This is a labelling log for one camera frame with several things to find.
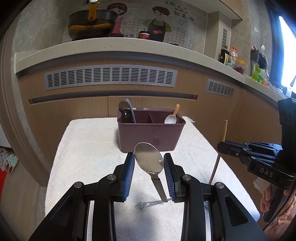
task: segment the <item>upper cabinet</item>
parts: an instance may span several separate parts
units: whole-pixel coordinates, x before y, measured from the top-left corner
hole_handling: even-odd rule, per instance
[[[207,13],[220,11],[230,19],[243,19],[241,0],[182,0]]]

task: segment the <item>green shirt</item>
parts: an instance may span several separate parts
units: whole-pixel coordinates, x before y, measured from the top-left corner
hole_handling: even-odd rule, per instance
[[[150,23],[153,21],[154,19],[148,19],[146,20],[143,24],[145,26],[149,26]],[[154,24],[157,25],[157,26],[160,26],[160,27],[163,27],[163,23],[165,23],[165,31],[166,32],[171,32],[172,29],[170,28],[170,25],[168,23],[166,23],[165,21],[159,21],[159,20],[155,20],[154,21]]]

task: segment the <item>bolt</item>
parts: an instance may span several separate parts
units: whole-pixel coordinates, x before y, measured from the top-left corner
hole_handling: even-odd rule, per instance
[[[216,187],[222,189],[225,187],[225,185],[221,182],[218,182],[218,183],[216,183]]]
[[[186,174],[186,175],[183,176],[183,179],[185,181],[189,181],[189,180],[191,180],[191,176]]]
[[[116,176],[114,174],[110,174],[107,176],[107,179],[111,180],[111,181],[114,180],[115,178],[116,178]]]
[[[82,182],[76,182],[73,185],[75,188],[80,188],[82,186]]]

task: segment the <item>cartoon girl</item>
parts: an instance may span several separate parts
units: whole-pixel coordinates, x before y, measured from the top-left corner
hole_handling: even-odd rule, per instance
[[[122,16],[127,12],[128,7],[124,3],[112,3],[107,7],[107,9],[116,12],[118,16]],[[124,17],[117,18],[110,37],[124,37],[124,35],[120,32],[123,20]]]
[[[170,25],[164,21],[170,15],[170,11],[160,6],[153,7],[152,11],[155,19],[148,19],[143,24],[148,26],[149,40],[163,42],[165,33],[172,31]]]

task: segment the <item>jar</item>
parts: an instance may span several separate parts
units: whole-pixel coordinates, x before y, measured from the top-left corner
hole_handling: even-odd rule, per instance
[[[242,61],[241,59],[237,59],[235,62],[234,70],[239,72],[240,74],[244,74],[244,67],[245,67],[245,62]]]
[[[145,31],[145,30],[140,31],[138,39],[148,39],[149,35],[150,35],[150,33],[148,31]]]

